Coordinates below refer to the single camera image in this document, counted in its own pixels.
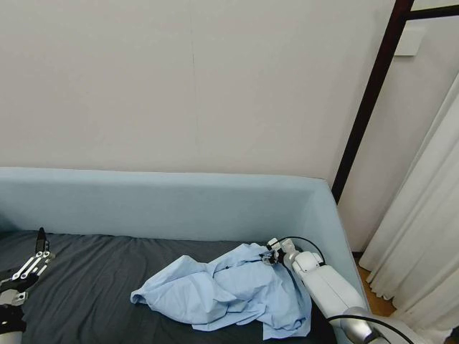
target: mattress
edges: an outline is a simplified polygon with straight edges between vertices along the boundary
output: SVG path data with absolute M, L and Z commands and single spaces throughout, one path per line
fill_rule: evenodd
M 35 231 L 0 233 L 0 271 L 34 253 Z M 27 343 L 335 343 L 331 326 L 313 307 L 307 338 L 262 340 L 262 324 L 193 330 L 129 301 L 151 275 L 183 254 L 209 262 L 240 242 L 139 239 L 48 234 L 57 255 L 23 306 Z

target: crumpled fabric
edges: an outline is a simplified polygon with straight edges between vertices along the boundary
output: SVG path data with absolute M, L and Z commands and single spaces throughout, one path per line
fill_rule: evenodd
M 258 320 L 263 340 L 305 337 L 311 329 L 311 298 L 283 265 L 260 261 L 267 251 L 241 244 L 207 264 L 182 256 L 133 291 L 131 302 L 195 330 Z

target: curtain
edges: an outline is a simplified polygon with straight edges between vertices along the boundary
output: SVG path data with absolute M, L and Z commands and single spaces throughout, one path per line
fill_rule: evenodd
M 459 325 L 459 76 L 359 264 L 428 343 Z

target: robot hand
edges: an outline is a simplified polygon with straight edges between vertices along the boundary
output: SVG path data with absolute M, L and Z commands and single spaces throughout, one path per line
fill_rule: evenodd
M 27 289 L 34 285 L 55 256 L 49 251 L 49 242 L 40 228 L 35 254 L 18 269 L 0 272 L 0 344 L 19 344 L 26 323 L 21 306 L 28 298 Z
M 266 246 L 270 253 L 262 257 L 262 261 L 280 262 L 297 274 L 330 324 L 341 328 L 352 343 L 424 343 L 405 324 L 397 322 L 397 326 L 392 326 L 396 320 L 375 317 L 367 311 L 364 298 L 332 266 L 325 264 L 322 253 L 299 252 L 288 238 L 273 238 Z

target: white wall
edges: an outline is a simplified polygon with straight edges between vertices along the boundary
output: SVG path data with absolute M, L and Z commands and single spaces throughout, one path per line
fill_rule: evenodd
M 416 1 L 414 9 L 449 4 Z M 379 226 L 459 72 L 459 18 L 410 25 L 424 27 L 426 35 L 416 57 L 392 61 L 339 203 L 354 251 L 363 250 Z
M 391 7 L 4 0 L 0 166 L 332 182 Z

